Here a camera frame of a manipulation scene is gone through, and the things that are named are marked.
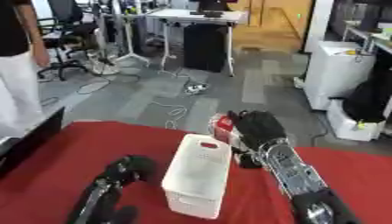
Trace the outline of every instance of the red tablecloth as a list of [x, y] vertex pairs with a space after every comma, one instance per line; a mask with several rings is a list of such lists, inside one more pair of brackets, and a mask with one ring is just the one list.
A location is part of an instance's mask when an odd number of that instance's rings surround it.
[[[108, 163], [143, 154], [158, 163], [150, 183], [125, 188], [122, 205], [138, 207], [143, 223], [293, 223], [288, 200], [263, 170], [232, 164], [220, 217], [202, 220], [173, 213], [160, 181], [185, 132], [119, 122], [77, 122], [41, 147], [0, 182], [0, 222], [64, 223], [81, 191]], [[363, 223], [392, 223], [392, 157], [298, 148]]]

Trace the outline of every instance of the robotic arm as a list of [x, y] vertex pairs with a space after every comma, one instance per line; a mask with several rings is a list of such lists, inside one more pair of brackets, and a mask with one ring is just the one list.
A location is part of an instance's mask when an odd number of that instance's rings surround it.
[[234, 149], [237, 162], [244, 168], [264, 167], [275, 176], [291, 200], [297, 223], [360, 223], [317, 171], [290, 146], [284, 128], [271, 113], [243, 111], [237, 115], [229, 111], [227, 118], [241, 142], [237, 144], [240, 149]]
[[142, 156], [126, 156], [109, 164], [83, 191], [66, 223], [132, 223], [137, 217], [137, 210], [133, 206], [125, 206], [116, 211], [116, 203], [123, 187], [138, 180], [146, 181], [154, 170], [154, 162]]

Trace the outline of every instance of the gray carpet tile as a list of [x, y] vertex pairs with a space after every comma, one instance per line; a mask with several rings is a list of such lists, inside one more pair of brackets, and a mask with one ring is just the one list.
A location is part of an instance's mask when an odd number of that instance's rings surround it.
[[[126, 67], [122, 73], [116, 75], [108, 86], [92, 94], [82, 95], [76, 91], [97, 78], [79, 70], [69, 70], [66, 71], [65, 82], [41, 83], [41, 98], [59, 98], [59, 102], [50, 103], [45, 109], [66, 105], [66, 123], [112, 120], [164, 128], [168, 123], [172, 125], [170, 121], [176, 121], [178, 129], [200, 133], [207, 132], [207, 118], [216, 112], [269, 110], [298, 146], [311, 146], [312, 138], [327, 128], [328, 134], [317, 138], [318, 147], [392, 156], [392, 150], [389, 149], [391, 140], [383, 138], [361, 143], [337, 139], [331, 132], [325, 114], [314, 114], [310, 110], [304, 92], [294, 88], [291, 80], [305, 71], [307, 56], [265, 51], [238, 53], [235, 55], [236, 76], [233, 78], [228, 77], [227, 66], [221, 73], [179, 70], [181, 58], [170, 59], [166, 69], [172, 73], [177, 71], [179, 76], [190, 76], [191, 81], [184, 77], [176, 78], [170, 73], [160, 73], [158, 62], [159, 58], [155, 58], [152, 65], [146, 68], [138, 61], [125, 61], [122, 65]], [[137, 74], [141, 79], [137, 81], [131, 74]], [[184, 93], [185, 84], [198, 82], [208, 84], [205, 93]], [[176, 105], [186, 108], [183, 117], [183, 114], [170, 114], [179, 108]]]

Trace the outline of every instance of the black office chair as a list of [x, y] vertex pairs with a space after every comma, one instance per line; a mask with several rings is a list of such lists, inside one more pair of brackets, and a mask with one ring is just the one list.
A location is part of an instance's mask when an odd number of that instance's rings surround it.
[[52, 63], [49, 67], [38, 72], [38, 77], [43, 78], [44, 73], [49, 70], [59, 70], [59, 79], [65, 81], [63, 71], [65, 68], [76, 67], [88, 72], [88, 69], [76, 59], [64, 61], [61, 58], [60, 49], [65, 50], [67, 44], [81, 44], [78, 49], [73, 49], [67, 53], [70, 58], [70, 53], [76, 51], [84, 51], [87, 56], [86, 41], [96, 29], [95, 24], [83, 24], [83, 11], [74, 0], [49, 0], [48, 1], [52, 13], [54, 15], [54, 30], [59, 30], [59, 37], [44, 36], [44, 43], [46, 48], [54, 49], [56, 52], [57, 62]]

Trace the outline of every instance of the black robotic glove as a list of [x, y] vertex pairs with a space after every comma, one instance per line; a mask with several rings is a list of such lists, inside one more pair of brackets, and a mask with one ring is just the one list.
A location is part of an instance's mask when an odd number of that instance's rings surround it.
[[106, 166], [105, 171], [96, 179], [120, 182], [126, 186], [138, 179], [146, 181], [155, 171], [155, 163], [144, 156], [125, 156]]
[[286, 137], [284, 127], [270, 113], [265, 111], [246, 110], [236, 114], [228, 111], [227, 116], [241, 133], [241, 141], [252, 151], [233, 149], [236, 160], [242, 168], [260, 168], [262, 164], [255, 159], [259, 147], [274, 139]]
[[137, 216], [137, 209], [126, 206], [116, 211], [121, 190], [137, 180], [147, 181], [155, 170], [155, 162], [144, 156], [127, 155], [109, 164], [83, 191], [66, 223], [130, 224]]
[[284, 127], [270, 112], [244, 110], [237, 115], [228, 111], [227, 116], [242, 134], [241, 140], [251, 150], [257, 151], [270, 140], [286, 137]]

